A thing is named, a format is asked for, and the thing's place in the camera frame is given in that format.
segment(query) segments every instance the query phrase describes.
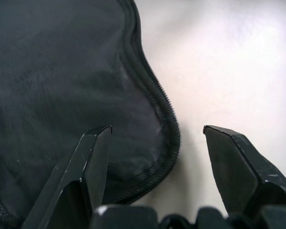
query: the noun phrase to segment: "black fabric bag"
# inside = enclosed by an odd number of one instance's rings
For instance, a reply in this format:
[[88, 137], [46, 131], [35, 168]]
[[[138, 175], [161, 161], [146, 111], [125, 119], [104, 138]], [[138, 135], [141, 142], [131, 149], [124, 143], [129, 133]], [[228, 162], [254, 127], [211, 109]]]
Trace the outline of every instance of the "black fabric bag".
[[0, 1], [0, 229], [20, 228], [59, 160], [113, 126], [103, 203], [130, 204], [180, 139], [132, 0]]

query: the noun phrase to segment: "white background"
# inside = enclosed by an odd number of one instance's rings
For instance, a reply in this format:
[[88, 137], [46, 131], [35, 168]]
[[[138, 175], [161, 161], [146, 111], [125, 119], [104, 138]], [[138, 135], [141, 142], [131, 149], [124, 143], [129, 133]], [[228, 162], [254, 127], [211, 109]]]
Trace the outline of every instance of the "white background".
[[286, 176], [286, 1], [136, 0], [143, 48], [182, 136], [170, 176], [137, 204], [191, 221], [225, 213], [203, 126], [245, 134]]

